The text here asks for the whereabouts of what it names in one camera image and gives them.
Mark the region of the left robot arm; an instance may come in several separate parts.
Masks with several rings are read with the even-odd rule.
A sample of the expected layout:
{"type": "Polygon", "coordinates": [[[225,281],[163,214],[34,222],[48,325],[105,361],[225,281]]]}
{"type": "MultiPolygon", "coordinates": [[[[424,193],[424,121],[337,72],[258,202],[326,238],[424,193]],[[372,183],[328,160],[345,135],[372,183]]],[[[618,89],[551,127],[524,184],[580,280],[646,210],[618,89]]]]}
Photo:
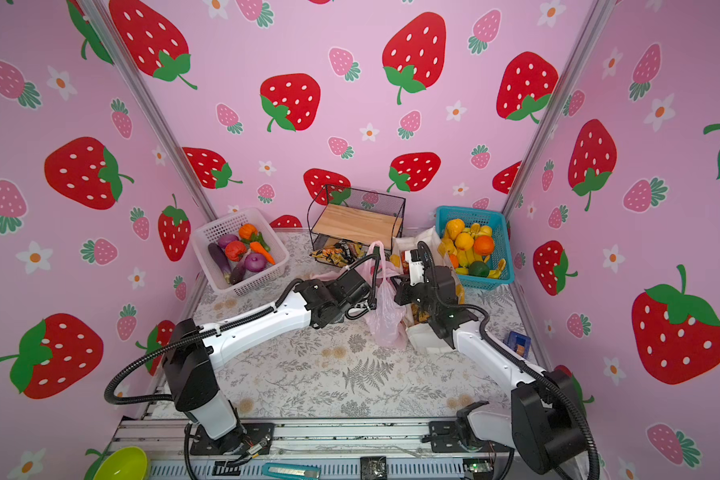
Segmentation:
{"type": "Polygon", "coordinates": [[[377,306],[379,266],[365,279],[350,268],[334,279],[291,281],[277,300],[220,323],[180,322],[170,341],[128,364],[109,382],[104,399],[112,405],[170,401],[190,420],[196,438],[214,454],[242,455],[248,433],[232,402],[221,391],[216,372],[238,354],[290,331],[322,329],[357,320],[377,306]],[[161,359],[168,394],[118,397],[116,388],[151,360],[161,359]]]}

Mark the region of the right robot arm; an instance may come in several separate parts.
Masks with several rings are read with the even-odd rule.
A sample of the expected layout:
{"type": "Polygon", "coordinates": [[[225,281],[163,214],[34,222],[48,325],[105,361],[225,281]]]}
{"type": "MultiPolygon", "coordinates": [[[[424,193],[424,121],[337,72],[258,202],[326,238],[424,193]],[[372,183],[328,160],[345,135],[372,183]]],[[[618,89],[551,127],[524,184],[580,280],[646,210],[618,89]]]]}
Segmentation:
{"type": "Polygon", "coordinates": [[[563,479],[569,476],[564,464],[583,454],[587,478],[600,478],[594,434],[572,378],[528,362],[491,334],[489,313],[459,303],[450,269],[435,262],[425,242],[418,242],[405,257],[409,273],[396,279],[396,303],[426,312],[434,334],[482,367],[510,400],[504,415],[484,406],[468,408],[468,436],[511,448],[532,471],[555,471],[563,479]]]}

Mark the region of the white canvas tote bag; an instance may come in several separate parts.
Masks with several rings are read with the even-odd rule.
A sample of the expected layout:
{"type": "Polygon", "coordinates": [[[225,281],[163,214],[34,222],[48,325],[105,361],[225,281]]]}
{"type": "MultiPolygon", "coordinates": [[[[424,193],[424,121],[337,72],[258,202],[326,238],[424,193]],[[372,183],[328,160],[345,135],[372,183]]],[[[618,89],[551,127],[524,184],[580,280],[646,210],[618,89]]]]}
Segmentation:
{"type": "Polygon", "coordinates": [[[396,238],[393,241],[392,252],[400,258],[402,275],[409,274],[406,252],[414,250],[418,242],[425,242],[429,246],[438,265],[450,269],[450,282],[448,285],[440,286],[439,293],[445,303],[440,312],[426,312],[416,304],[404,306],[408,309],[405,319],[407,335],[411,345],[419,353],[444,353],[454,347],[453,332],[462,323],[470,321],[472,315],[456,307],[462,300],[463,289],[453,268],[447,265],[445,255],[438,251],[442,246],[442,240],[434,227],[412,237],[396,238]]]}

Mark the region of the toy carrot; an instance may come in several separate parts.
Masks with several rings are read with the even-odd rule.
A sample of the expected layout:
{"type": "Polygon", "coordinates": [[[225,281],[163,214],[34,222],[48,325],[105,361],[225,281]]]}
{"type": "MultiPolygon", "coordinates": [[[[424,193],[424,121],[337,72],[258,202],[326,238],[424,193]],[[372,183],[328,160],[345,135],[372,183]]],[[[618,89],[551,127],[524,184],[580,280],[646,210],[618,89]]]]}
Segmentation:
{"type": "Polygon", "coordinates": [[[255,253],[263,257],[269,265],[275,265],[276,261],[270,252],[258,241],[252,241],[249,243],[249,249],[252,253],[255,253]]]}

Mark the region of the pink plastic grocery bag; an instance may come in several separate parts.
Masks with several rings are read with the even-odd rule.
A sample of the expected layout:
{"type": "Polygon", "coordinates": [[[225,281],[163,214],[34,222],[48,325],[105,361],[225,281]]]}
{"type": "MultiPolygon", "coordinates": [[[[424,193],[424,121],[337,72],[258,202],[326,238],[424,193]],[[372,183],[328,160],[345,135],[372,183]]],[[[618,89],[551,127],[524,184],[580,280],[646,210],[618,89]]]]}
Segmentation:
{"type": "Polygon", "coordinates": [[[370,244],[365,256],[351,266],[343,267],[339,274],[321,277],[321,280],[334,280],[347,270],[355,270],[368,282],[376,286],[377,308],[358,320],[363,320],[376,344],[383,348],[404,350],[407,345],[406,328],[403,319],[406,308],[394,301],[395,288],[392,278],[399,271],[386,258],[386,252],[380,241],[370,244]]]}

